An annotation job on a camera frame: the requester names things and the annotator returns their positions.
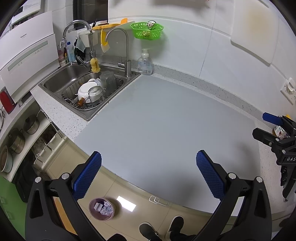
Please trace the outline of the yellow rack bar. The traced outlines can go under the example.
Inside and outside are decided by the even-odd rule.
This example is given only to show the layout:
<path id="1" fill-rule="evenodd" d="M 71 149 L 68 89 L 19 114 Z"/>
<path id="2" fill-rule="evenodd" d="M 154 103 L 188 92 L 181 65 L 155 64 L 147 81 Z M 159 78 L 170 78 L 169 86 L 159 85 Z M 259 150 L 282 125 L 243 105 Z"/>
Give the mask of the yellow rack bar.
<path id="1" fill-rule="evenodd" d="M 128 18 L 124 18 L 121 20 L 120 23 L 108 23 L 108 24 L 97 25 L 95 27 L 92 27 L 92 30 L 102 30 L 102 29 L 114 28 L 114 27 L 120 26 L 122 24 L 126 24 L 127 22 L 128 22 Z"/>

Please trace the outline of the steel pot on shelf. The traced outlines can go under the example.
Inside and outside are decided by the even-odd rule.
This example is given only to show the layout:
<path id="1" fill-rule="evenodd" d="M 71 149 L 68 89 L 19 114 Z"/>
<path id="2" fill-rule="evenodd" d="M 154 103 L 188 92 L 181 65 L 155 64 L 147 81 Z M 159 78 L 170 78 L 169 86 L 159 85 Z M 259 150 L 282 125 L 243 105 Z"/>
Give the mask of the steel pot on shelf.
<path id="1" fill-rule="evenodd" d="M 39 128 L 40 122 L 38 120 L 38 114 L 31 115 L 25 119 L 23 130 L 28 135 L 33 135 Z"/>

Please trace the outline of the red kettle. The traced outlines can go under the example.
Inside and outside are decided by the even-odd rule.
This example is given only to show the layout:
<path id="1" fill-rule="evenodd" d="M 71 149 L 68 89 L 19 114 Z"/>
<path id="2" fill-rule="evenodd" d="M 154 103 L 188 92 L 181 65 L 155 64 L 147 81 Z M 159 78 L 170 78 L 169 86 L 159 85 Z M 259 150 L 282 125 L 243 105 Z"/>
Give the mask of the red kettle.
<path id="1" fill-rule="evenodd" d="M 5 87 L 1 89 L 0 100 L 7 114 L 10 114 L 15 109 L 16 104 L 14 103 L 13 99 L 11 98 Z"/>

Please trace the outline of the stainless steel sink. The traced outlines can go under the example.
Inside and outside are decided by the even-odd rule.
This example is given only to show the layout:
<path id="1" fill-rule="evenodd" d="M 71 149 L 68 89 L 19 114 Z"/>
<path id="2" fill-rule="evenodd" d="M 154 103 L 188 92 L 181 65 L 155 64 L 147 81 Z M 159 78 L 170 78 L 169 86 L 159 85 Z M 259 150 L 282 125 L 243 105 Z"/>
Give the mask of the stainless steel sink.
<path id="1" fill-rule="evenodd" d="M 77 63 L 68 63 L 46 76 L 39 87 L 81 118 L 89 121 L 121 90 L 140 76 L 130 77 L 118 67 L 100 66 L 93 73 Z"/>

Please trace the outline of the paper ball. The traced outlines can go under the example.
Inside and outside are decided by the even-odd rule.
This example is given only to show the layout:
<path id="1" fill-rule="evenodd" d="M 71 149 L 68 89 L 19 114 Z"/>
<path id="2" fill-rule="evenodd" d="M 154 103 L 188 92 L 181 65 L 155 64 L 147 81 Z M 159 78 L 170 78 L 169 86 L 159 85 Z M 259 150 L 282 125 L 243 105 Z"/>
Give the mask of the paper ball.
<path id="1" fill-rule="evenodd" d="M 100 214 L 111 216 L 114 213 L 114 208 L 112 203 L 109 201 L 104 201 L 104 207 L 100 210 Z"/>

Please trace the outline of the pull-out chrome faucet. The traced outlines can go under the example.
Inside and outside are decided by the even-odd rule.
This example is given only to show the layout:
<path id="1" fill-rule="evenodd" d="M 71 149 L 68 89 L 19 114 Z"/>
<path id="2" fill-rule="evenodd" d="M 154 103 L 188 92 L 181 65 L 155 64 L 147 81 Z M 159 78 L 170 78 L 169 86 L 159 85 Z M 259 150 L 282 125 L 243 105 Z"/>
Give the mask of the pull-out chrome faucet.
<path id="1" fill-rule="evenodd" d="M 88 46 L 87 44 L 84 44 L 84 46 L 86 48 L 89 48 L 89 57 L 90 57 L 90 60 L 96 58 L 96 52 L 94 50 L 94 45 L 93 45 L 93 31 L 92 31 L 92 27 L 91 25 L 88 24 L 88 22 L 84 21 L 84 20 L 73 20 L 71 21 L 66 27 L 65 29 L 63 30 L 63 33 L 62 33 L 62 40 L 61 40 L 61 48 L 62 49 L 65 49 L 66 46 L 67 46 L 67 39 L 66 39 L 66 35 L 68 33 L 68 29 L 70 27 L 72 27 L 73 25 L 75 24 L 81 24 L 83 25 L 86 30 L 83 30 L 81 32 L 79 32 L 77 34 L 77 43 L 76 43 L 76 46 L 79 45 L 78 42 L 80 40 L 80 42 L 83 43 L 83 37 L 86 36 L 88 38 Z M 85 68 L 91 68 L 91 64 L 90 64 L 90 60 L 89 61 L 84 61 L 82 60 L 82 58 L 80 56 L 76 56 L 76 60 L 78 61 L 77 63 L 78 64 L 81 64 L 82 66 L 84 66 Z"/>

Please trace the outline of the white plastic container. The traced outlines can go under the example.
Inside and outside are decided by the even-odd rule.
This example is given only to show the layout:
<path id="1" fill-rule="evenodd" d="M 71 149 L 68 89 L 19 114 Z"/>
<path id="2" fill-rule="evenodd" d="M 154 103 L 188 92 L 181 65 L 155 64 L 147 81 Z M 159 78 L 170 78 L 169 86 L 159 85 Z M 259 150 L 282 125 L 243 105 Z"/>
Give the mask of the white plastic container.
<path id="1" fill-rule="evenodd" d="M 99 203 L 99 202 L 96 202 L 95 205 L 94 205 L 94 210 L 96 212 L 100 212 L 100 210 L 104 207 L 104 204 L 102 203 Z"/>

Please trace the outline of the white bowl in sink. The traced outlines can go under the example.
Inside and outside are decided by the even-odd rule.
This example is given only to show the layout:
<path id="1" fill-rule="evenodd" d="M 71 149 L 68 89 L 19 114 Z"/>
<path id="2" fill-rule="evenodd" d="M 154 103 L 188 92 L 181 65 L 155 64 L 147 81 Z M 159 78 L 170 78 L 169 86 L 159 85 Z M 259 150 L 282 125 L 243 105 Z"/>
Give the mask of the white bowl in sink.
<path id="1" fill-rule="evenodd" d="M 95 103 L 104 97 L 104 89 L 100 80 L 89 79 L 88 82 L 81 85 L 77 92 L 78 100 L 83 99 L 85 103 Z"/>

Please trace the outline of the clear glass in sink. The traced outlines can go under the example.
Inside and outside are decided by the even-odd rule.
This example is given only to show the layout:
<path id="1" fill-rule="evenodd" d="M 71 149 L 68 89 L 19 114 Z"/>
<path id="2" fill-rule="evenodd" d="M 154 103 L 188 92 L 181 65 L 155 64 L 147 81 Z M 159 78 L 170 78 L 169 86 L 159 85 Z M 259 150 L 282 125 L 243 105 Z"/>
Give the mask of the clear glass in sink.
<path id="1" fill-rule="evenodd" d="M 112 71 L 104 71 L 100 75 L 101 86 L 105 90 L 106 96 L 110 96 L 117 89 L 116 80 Z"/>

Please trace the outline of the yellow sponge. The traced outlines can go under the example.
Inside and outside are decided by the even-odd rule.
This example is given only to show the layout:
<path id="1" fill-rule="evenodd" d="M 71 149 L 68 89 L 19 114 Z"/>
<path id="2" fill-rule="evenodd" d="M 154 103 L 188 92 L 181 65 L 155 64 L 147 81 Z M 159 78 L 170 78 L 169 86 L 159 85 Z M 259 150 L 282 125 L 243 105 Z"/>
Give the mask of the yellow sponge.
<path id="1" fill-rule="evenodd" d="M 100 66 L 99 66 L 97 58 L 92 58 L 90 60 L 90 66 L 91 66 L 91 71 L 93 73 L 99 73 L 100 72 Z"/>

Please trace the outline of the tall chrome faucet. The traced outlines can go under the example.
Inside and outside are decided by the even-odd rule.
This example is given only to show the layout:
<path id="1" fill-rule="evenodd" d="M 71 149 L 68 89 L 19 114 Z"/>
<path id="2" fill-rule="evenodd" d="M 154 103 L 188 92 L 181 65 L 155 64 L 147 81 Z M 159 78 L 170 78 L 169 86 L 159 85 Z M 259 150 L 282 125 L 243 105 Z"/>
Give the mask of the tall chrome faucet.
<path id="1" fill-rule="evenodd" d="M 130 51 L 129 51 L 129 36 L 126 30 L 124 30 L 123 28 L 113 28 L 111 29 L 106 37 L 105 40 L 107 41 L 108 38 L 111 36 L 111 33 L 114 33 L 116 31 L 120 31 L 124 34 L 125 36 L 125 44 L 121 44 L 121 46 L 123 47 L 123 50 L 125 51 L 125 57 L 122 60 L 122 54 L 120 55 L 120 60 L 118 63 L 118 67 L 124 69 L 125 71 L 125 77 L 126 78 L 131 78 L 132 75 L 132 62 L 130 60 Z"/>

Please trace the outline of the pink trash bin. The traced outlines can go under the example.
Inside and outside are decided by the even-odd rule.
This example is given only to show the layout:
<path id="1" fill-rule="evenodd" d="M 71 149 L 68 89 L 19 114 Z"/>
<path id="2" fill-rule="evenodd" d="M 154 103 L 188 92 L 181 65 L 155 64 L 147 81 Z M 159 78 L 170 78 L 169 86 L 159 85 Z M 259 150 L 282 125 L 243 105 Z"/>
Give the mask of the pink trash bin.
<path id="1" fill-rule="evenodd" d="M 96 220 L 109 221 L 115 214 L 115 207 L 106 198 L 94 198 L 89 203 L 89 212 Z"/>

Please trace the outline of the black trash bin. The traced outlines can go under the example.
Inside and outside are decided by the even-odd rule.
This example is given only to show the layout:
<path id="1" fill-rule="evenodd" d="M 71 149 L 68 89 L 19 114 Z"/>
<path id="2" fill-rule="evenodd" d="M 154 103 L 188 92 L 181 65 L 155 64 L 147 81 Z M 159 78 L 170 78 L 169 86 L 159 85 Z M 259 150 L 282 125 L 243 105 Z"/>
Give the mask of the black trash bin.
<path id="1" fill-rule="evenodd" d="M 36 177 L 37 175 L 32 166 L 32 163 L 28 161 L 22 162 L 16 172 L 14 182 L 16 190 L 22 202 L 28 202 L 30 191 Z"/>

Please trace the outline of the shoe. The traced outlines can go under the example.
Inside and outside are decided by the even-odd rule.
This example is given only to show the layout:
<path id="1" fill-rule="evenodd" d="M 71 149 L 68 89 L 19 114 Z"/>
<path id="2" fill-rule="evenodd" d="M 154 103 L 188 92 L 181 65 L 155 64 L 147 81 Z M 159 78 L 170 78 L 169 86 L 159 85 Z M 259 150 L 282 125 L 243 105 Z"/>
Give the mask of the shoe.
<path id="1" fill-rule="evenodd" d="M 165 239 L 170 240 L 171 232 L 180 233 L 183 226 L 184 226 L 184 218 L 180 215 L 175 216 L 171 221 L 168 232 L 165 235 Z"/>
<path id="2" fill-rule="evenodd" d="M 148 241 L 162 241 L 160 236 L 154 230 L 150 223 L 144 222 L 139 225 L 140 234 L 145 237 Z"/>

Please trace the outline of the light blue basin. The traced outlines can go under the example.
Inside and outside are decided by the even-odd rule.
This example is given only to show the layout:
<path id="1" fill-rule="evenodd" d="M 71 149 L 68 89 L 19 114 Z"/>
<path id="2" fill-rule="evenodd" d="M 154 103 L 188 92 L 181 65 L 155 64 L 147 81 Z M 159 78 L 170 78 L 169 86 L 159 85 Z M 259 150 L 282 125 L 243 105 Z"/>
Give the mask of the light blue basin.
<path id="1" fill-rule="evenodd" d="M 13 167 L 13 157 L 10 154 L 7 146 L 1 150 L 1 172 L 9 173 Z"/>

